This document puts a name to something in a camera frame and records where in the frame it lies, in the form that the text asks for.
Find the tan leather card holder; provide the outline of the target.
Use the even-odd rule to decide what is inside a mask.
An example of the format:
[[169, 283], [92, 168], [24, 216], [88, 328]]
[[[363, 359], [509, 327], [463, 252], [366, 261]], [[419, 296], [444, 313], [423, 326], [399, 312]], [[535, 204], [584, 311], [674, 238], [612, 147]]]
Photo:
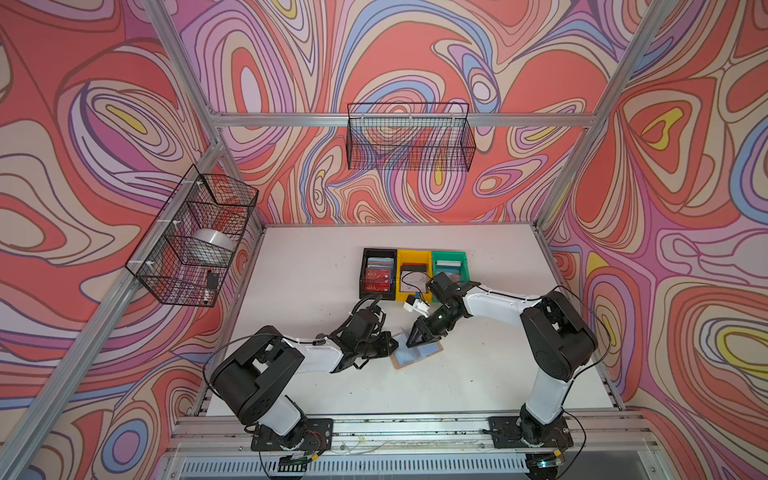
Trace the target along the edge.
[[405, 330], [401, 330], [397, 334], [393, 334], [392, 338], [398, 343], [398, 347], [391, 355], [392, 363], [396, 370], [401, 370], [443, 351], [443, 347], [440, 342], [418, 347], [408, 347], [406, 345], [408, 333]]

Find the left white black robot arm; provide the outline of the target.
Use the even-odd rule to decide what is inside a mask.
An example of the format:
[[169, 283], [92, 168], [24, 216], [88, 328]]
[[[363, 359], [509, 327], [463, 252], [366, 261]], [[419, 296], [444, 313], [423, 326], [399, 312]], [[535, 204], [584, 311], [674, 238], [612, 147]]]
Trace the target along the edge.
[[295, 339], [267, 325], [236, 340], [234, 352], [203, 368], [208, 389], [224, 401], [247, 430], [268, 433], [280, 449], [305, 448], [311, 440], [323, 449], [305, 413], [284, 390], [298, 374], [338, 374], [360, 370], [374, 359], [387, 358], [398, 342], [384, 329], [386, 314], [379, 295], [359, 300], [342, 324], [329, 334]]

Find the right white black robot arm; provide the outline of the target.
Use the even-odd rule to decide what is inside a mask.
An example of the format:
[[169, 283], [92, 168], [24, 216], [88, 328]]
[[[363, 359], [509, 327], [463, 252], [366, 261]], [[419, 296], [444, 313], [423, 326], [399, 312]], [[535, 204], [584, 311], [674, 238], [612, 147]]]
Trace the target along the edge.
[[538, 296], [493, 290], [476, 281], [454, 281], [438, 273], [427, 289], [439, 306], [429, 312], [425, 302], [411, 295], [404, 308], [418, 312], [406, 340], [409, 348], [437, 343], [461, 319], [484, 317], [520, 326], [538, 367], [532, 391], [522, 405], [514, 433], [498, 431], [494, 438], [527, 447], [565, 447], [567, 424], [564, 403], [575, 378], [588, 369], [598, 339], [571, 301], [553, 289]]

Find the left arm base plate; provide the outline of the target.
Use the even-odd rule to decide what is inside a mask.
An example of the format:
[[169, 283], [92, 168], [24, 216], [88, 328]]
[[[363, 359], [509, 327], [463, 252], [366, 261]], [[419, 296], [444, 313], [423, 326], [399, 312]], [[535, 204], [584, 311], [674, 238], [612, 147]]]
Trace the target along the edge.
[[334, 421], [331, 418], [309, 418], [299, 423], [286, 435], [259, 425], [253, 434], [251, 450], [254, 452], [323, 452], [332, 447]]

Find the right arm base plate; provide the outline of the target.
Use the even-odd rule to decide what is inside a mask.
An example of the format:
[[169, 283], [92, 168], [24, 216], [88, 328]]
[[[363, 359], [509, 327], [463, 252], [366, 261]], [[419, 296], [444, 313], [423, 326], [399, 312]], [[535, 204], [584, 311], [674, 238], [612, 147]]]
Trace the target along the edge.
[[546, 425], [526, 415], [492, 416], [488, 418], [487, 433], [496, 449], [533, 448], [565, 451], [574, 445], [562, 414]]

